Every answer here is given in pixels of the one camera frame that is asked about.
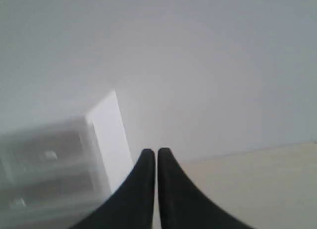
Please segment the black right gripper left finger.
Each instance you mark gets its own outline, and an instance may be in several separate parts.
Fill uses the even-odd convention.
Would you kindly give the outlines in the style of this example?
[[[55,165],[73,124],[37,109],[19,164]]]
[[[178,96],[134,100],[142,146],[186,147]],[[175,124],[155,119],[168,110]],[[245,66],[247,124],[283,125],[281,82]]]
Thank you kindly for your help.
[[[155,154],[144,149],[120,187],[73,229],[151,229],[155,199]]]

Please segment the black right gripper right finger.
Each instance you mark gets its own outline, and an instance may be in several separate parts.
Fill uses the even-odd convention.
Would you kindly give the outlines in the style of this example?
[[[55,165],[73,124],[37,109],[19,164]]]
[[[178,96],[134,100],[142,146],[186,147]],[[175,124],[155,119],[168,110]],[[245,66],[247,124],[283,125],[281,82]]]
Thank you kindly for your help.
[[[190,180],[170,148],[158,150],[158,204],[163,229],[250,229]]]

